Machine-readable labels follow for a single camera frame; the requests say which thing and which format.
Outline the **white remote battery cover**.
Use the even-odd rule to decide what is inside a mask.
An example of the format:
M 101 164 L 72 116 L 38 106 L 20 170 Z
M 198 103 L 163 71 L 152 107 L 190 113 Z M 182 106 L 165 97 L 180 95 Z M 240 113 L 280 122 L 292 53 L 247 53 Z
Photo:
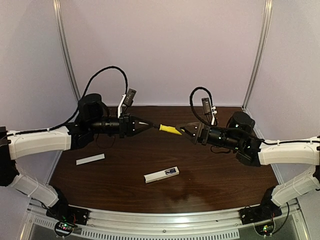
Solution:
M 83 165 L 83 164 L 87 164 L 87 163 L 91 163 L 91 162 L 95 162 L 95 161 L 99 161 L 99 160 L 103 160 L 105 158 L 105 154 L 98 154 L 98 155 L 93 155 L 90 157 L 86 157 L 86 158 L 81 158 L 76 160 L 76 165 Z

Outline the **yellow handled screwdriver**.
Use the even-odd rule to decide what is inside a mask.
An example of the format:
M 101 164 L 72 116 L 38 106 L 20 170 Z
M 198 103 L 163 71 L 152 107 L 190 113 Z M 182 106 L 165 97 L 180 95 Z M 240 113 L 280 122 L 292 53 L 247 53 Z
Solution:
M 175 135 L 182 135 L 181 132 L 179 132 L 175 127 L 173 126 L 167 126 L 163 124 L 154 124 L 153 127 L 159 131 L 162 132 L 167 132 L 170 134 L 175 134 Z

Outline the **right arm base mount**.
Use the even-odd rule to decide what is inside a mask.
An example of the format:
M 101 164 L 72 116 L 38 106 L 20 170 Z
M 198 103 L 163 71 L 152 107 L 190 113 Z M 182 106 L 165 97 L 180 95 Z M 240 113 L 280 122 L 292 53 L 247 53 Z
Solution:
M 243 225 L 272 220 L 282 215 L 280 208 L 271 209 L 268 206 L 247 206 L 239 211 L 240 220 Z

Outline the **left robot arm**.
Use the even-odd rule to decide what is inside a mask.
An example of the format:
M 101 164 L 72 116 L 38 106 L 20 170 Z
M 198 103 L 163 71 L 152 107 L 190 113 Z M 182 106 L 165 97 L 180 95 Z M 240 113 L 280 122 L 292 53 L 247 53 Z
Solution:
M 111 116 L 102 96 L 91 93 L 78 101 L 76 118 L 60 127 L 29 131 L 0 129 L 0 185 L 12 187 L 46 207 L 63 203 L 63 195 L 50 185 L 20 172 L 18 158 L 51 151 L 78 150 L 94 141 L 96 135 L 132 137 L 153 127 L 150 121 L 119 109 Z

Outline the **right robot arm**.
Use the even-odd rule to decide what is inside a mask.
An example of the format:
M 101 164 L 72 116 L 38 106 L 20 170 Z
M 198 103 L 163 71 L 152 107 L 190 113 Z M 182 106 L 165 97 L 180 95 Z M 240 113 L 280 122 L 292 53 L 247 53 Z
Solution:
M 252 134 L 255 121 L 245 112 L 233 113 L 225 127 L 203 121 L 178 124 L 176 130 L 193 144 L 232 151 L 243 165 L 307 164 L 310 167 L 293 179 L 266 190 L 261 206 L 279 208 L 288 201 L 320 188 L 320 140 L 317 136 L 300 140 L 265 141 Z

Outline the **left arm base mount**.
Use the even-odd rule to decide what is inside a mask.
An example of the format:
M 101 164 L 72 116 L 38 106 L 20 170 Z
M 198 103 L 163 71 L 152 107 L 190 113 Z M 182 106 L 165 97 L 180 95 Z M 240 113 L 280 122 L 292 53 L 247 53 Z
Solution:
M 60 209 L 58 208 L 49 208 L 46 210 L 46 216 L 54 218 L 61 222 L 66 222 L 75 225 L 87 224 L 90 211 L 86 208 L 66 206 Z

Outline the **white remote control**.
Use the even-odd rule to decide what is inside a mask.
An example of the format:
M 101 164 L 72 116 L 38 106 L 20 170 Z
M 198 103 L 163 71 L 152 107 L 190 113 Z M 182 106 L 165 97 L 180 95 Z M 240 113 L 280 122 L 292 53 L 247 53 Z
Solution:
M 180 171 L 178 169 L 177 166 L 175 167 L 171 167 L 168 169 L 164 169 L 161 171 L 157 171 L 157 172 L 153 172 L 153 173 L 149 173 L 144 175 L 144 180 L 146 184 L 152 183 L 152 182 L 156 182 L 156 181 L 160 181 L 160 180 L 164 180 L 173 176 L 177 176 L 180 174 Z

